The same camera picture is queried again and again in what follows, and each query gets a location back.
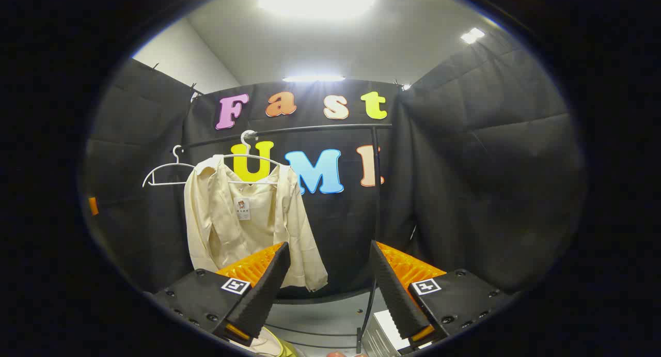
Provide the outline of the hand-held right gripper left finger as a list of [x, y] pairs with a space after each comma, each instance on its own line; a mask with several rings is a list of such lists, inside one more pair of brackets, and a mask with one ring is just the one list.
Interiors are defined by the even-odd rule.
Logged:
[[208, 334], [250, 347], [289, 269], [290, 248], [280, 242], [217, 272], [196, 269], [151, 300]]

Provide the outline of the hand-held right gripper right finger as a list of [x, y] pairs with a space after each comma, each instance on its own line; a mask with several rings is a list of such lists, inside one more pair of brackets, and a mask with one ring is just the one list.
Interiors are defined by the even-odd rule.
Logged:
[[370, 266], [400, 338], [413, 349], [465, 333], [512, 303], [465, 269], [446, 272], [372, 241]]

